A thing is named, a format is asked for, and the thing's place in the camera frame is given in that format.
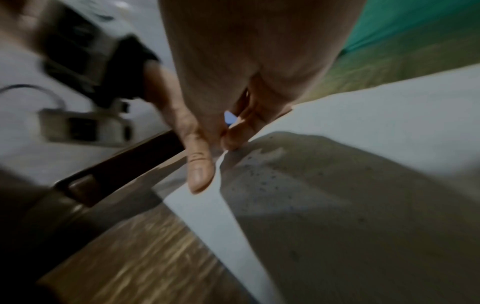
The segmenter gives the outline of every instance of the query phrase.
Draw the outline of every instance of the brown surface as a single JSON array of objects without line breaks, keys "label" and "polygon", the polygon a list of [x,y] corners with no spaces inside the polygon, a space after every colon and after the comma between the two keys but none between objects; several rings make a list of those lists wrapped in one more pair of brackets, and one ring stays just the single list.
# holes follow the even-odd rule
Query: brown surface
[{"label": "brown surface", "polygon": [[[95,207],[135,204],[164,172],[183,163],[181,153]],[[116,225],[39,282],[62,303],[250,302],[237,280],[163,204]]]}]

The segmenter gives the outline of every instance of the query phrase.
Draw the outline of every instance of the hand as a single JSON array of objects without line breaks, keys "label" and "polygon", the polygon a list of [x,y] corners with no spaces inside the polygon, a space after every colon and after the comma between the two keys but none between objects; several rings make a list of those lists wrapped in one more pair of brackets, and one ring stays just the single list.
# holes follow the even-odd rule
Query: hand
[{"label": "hand", "polygon": [[[160,0],[185,104],[233,150],[288,110],[340,52],[365,0]],[[241,121],[230,129],[224,112]]]},{"label": "hand", "polygon": [[161,113],[176,132],[187,153],[187,182],[192,193],[202,192],[215,174],[210,145],[195,116],[186,107],[178,78],[157,61],[144,66],[145,100]]}]

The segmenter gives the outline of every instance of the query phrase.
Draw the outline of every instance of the black cable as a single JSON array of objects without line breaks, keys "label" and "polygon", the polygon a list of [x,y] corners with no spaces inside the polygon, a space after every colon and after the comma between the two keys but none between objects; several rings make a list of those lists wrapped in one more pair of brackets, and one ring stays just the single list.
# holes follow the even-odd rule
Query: black cable
[{"label": "black cable", "polygon": [[59,110],[65,111],[67,109],[67,104],[65,103],[65,100],[63,100],[59,95],[57,95],[52,90],[43,88],[41,86],[28,85],[28,84],[11,85],[11,86],[6,86],[6,87],[1,88],[0,89],[0,94],[5,93],[6,91],[10,91],[10,90],[14,90],[14,89],[23,89],[23,88],[35,89],[35,90],[39,90],[41,92],[44,92],[45,94],[49,95],[55,101]]}]

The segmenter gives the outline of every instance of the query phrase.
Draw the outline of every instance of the wooden table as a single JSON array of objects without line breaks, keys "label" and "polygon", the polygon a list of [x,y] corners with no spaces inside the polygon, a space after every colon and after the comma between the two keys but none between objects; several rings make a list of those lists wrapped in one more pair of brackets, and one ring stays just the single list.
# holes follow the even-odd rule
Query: wooden table
[{"label": "wooden table", "polygon": [[[184,153],[119,189],[96,207],[161,199],[151,186]],[[208,248],[164,204],[102,234],[39,281],[62,303],[251,303]]]}]

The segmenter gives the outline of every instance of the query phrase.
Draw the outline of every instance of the white paper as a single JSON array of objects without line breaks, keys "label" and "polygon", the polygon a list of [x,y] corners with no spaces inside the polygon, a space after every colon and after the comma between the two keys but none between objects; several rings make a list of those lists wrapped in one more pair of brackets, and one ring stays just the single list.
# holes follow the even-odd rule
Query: white paper
[{"label": "white paper", "polygon": [[477,65],[299,105],[164,201],[260,303],[478,298],[479,84]]}]

